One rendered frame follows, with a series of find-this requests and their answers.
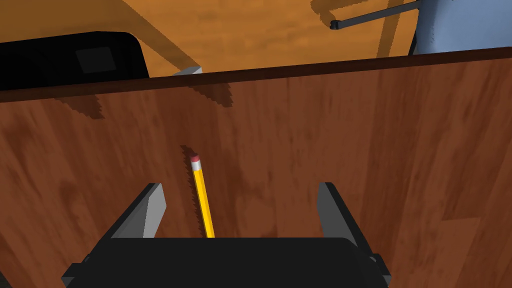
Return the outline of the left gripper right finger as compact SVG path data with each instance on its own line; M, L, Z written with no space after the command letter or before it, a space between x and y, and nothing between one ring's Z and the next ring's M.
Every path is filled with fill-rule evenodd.
M332 182L319 184L316 206L323 237L345 238L366 255L372 253L369 243Z

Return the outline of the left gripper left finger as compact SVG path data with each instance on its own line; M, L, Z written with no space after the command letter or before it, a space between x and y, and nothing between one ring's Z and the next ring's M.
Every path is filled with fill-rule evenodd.
M154 238L167 208L161 183L149 183L103 236Z

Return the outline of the yellow pencil with eraser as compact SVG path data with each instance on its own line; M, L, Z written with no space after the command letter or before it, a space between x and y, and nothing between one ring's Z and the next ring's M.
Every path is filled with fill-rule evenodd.
M201 218L203 220L205 235L207 238L214 238L215 232L213 227L213 221L208 201L208 195L206 191L206 185L204 180L204 173L200 157L197 153L193 153L190 156L191 169L193 173L193 179L197 191L199 207L201 212Z

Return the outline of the brown wooden table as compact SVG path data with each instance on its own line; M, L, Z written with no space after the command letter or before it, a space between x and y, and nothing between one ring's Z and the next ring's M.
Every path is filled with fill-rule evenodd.
M391 288L512 288L512 47L0 92L0 272L64 288L149 182L159 237L320 237L338 189Z

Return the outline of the blue chair with black legs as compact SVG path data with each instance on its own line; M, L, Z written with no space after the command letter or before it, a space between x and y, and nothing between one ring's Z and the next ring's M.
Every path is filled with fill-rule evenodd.
M418 9L418 54L512 47L512 0L414 0L354 18L333 20L330 28L341 30L414 9Z

